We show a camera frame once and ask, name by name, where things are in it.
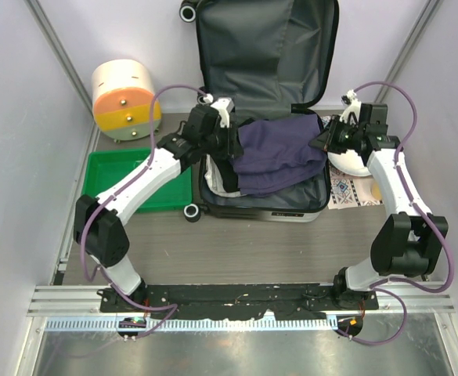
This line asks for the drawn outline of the white black space suitcase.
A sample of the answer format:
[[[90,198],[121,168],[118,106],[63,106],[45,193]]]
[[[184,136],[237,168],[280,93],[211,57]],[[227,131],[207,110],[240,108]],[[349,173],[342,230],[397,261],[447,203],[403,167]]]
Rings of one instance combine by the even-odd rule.
[[[326,90],[339,21],[336,1],[184,1],[180,18],[195,23],[204,88],[229,96],[236,115],[310,114]],[[330,173],[267,198],[226,198],[208,187],[200,162],[200,198],[220,218],[311,222],[330,199]]]

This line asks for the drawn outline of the purple garment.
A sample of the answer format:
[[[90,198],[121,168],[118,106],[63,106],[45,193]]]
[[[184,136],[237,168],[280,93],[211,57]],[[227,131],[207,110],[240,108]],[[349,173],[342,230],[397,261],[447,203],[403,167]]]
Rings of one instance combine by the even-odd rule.
[[[243,154],[233,160],[243,195],[265,196],[310,179],[326,164],[326,154],[309,146],[322,122],[316,114],[257,120],[238,129]]]

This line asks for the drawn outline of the yellow cup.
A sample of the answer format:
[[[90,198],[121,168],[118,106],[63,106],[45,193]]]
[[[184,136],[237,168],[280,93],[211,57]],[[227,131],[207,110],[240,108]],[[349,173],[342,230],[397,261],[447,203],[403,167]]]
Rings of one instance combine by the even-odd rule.
[[[383,198],[382,198],[382,194],[380,192],[380,188],[379,186],[377,185],[377,183],[373,183],[372,186],[371,186],[371,189],[370,189],[370,192],[371,192],[371,195],[373,196],[373,198],[376,200],[376,201],[382,201]]]

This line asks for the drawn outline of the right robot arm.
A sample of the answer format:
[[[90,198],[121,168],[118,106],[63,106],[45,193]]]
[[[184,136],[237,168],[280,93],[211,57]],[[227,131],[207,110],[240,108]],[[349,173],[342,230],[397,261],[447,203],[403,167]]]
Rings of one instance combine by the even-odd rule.
[[[441,288],[418,284],[437,265],[449,226],[423,202],[406,167],[402,144],[388,134],[388,107],[353,99],[342,115],[310,141],[330,154],[353,151],[379,186],[386,220],[373,240],[369,257],[344,267],[334,278],[331,298],[340,309],[350,309],[375,287],[390,282],[411,284],[437,294]]]

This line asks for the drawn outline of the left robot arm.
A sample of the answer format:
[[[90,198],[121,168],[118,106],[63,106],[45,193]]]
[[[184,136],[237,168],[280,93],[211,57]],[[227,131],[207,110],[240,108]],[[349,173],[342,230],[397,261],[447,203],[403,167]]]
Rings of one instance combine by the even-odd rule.
[[[211,105],[195,106],[181,132],[164,136],[146,160],[120,182],[96,197],[76,202],[74,240],[83,256],[90,255],[110,279],[118,304],[134,313],[143,307],[145,287],[128,257],[125,225],[138,208],[162,186],[180,176],[207,154],[233,157],[236,128],[230,120],[234,105],[222,97]]]

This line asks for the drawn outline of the black garment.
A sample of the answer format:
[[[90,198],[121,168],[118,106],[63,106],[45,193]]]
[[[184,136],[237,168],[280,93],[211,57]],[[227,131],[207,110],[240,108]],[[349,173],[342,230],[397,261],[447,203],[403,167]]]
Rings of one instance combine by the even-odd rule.
[[[222,187],[227,193],[235,193],[239,190],[238,175],[234,172],[233,166],[229,160],[211,156],[222,179]]]

